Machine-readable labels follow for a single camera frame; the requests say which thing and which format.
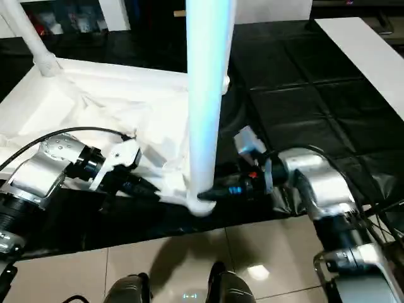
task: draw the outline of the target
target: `white cylindrical pole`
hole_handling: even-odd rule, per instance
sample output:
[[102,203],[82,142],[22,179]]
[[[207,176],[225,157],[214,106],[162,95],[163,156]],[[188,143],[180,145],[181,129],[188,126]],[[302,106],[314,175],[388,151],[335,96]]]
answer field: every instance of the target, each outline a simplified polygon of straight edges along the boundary
[[21,34],[42,75],[54,76],[59,71],[56,57],[45,47],[20,2],[18,0],[3,0],[3,4],[9,21]]
[[229,31],[228,31],[228,35],[227,35],[226,69],[225,69],[225,74],[224,74],[225,76],[227,76],[227,72],[229,70],[230,50],[232,48],[233,29],[234,29],[236,11],[237,11],[237,0],[231,0],[230,17],[229,17]]
[[213,185],[231,9],[232,0],[186,0],[191,199]]

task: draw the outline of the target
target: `floor tile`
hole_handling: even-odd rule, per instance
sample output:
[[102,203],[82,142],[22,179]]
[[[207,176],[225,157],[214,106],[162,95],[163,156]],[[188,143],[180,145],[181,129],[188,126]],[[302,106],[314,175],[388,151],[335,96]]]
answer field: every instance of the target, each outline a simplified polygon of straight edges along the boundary
[[231,266],[224,229],[117,246],[109,249],[107,289],[129,274],[150,277],[153,303],[205,302],[208,277],[215,261]]
[[312,260],[323,250],[308,216],[226,228],[237,274],[255,298],[319,285]]
[[106,249],[17,262],[18,273],[4,302],[55,303],[78,294],[101,303],[106,264]]
[[316,287],[299,292],[257,300],[257,303],[327,303],[324,290]]

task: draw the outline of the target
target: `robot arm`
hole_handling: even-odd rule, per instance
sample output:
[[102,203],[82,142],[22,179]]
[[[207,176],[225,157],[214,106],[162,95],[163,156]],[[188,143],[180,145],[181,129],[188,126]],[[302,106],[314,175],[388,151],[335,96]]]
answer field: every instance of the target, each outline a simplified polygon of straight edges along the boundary
[[131,174],[140,157],[134,139],[115,145],[106,158],[68,134],[40,144],[38,152],[0,187],[0,302],[16,275],[13,263],[44,223],[45,211],[66,177],[90,181],[92,191],[113,195],[122,191],[159,200],[155,186]]
[[270,194],[273,186],[281,184],[295,188],[324,247],[314,258],[314,267],[329,301],[404,302],[388,260],[368,234],[344,176],[324,155],[292,148],[260,161],[262,142],[249,127],[236,135],[235,145],[251,165],[251,172],[227,178],[225,186],[214,186],[200,198],[249,199]]

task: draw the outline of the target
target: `black table surface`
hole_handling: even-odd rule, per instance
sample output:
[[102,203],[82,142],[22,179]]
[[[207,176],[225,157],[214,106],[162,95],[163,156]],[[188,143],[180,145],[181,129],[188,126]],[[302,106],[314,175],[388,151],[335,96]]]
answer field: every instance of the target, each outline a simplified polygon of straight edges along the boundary
[[[58,57],[186,71],[184,31],[175,40],[141,33],[59,35]],[[0,40],[0,100],[32,67],[21,39]],[[218,171],[237,162],[232,138],[251,125],[269,150],[314,145],[346,174],[355,198],[388,205],[404,196],[404,123],[313,21],[237,25],[222,100]],[[226,201],[204,218],[181,206],[62,190],[24,258],[72,253],[304,214],[287,188],[282,199]]]

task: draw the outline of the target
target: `black wire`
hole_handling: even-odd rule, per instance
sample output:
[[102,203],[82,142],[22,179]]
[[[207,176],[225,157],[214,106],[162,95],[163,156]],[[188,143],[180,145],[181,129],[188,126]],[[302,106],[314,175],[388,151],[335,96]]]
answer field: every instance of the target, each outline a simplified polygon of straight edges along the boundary
[[129,137],[128,135],[126,135],[124,133],[121,133],[119,131],[114,131],[113,129],[107,129],[107,128],[97,128],[95,126],[78,126],[78,127],[75,127],[75,128],[64,128],[64,129],[60,129],[58,131],[53,131],[53,132],[51,132],[49,134],[46,134],[46,135],[44,135],[42,137],[39,137],[38,139],[35,139],[32,142],[30,142],[29,144],[25,145],[23,148],[18,150],[14,155],[9,157],[6,161],[3,162],[3,164],[0,165],[0,171],[2,171],[4,168],[6,168],[7,165],[9,165],[12,161],[14,161],[22,153],[24,153],[25,151],[27,151],[28,149],[30,149],[34,145],[36,145],[38,143],[41,143],[41,142],[45,141],[46,139],[48,139],[50,137],[56,136],[58,134],[68,133],[68,132],[71,132],[71,131],[103,131],[105,133],[117,134],[124,141],[131,139],[131,137]]
[[374,222],[372,222],[373,226],[376,226],[379,230],[383,230],[386,234],[391,235],[391,233],[389,233],[387,230],[385,230],[384,228],[378,226],[377,224],[375,224]]
[[377,220],[377,224],[379,225],[378,227],[379,227],[379,229],[381,231],[381,235],[383,236],[383,239],[384,239],[385,243],[387,243],[387,238],[386,238],[386,235],[384,234],[384,229],[381,228],[379,215],[376,215],[376,220]]
[[79,300],[82,301],[82,303],[90,303],[86,298],[84,298],[82,295],[72,295],[70,298],[67,298],[64,300],[62,303],[70,303],[74,300]]

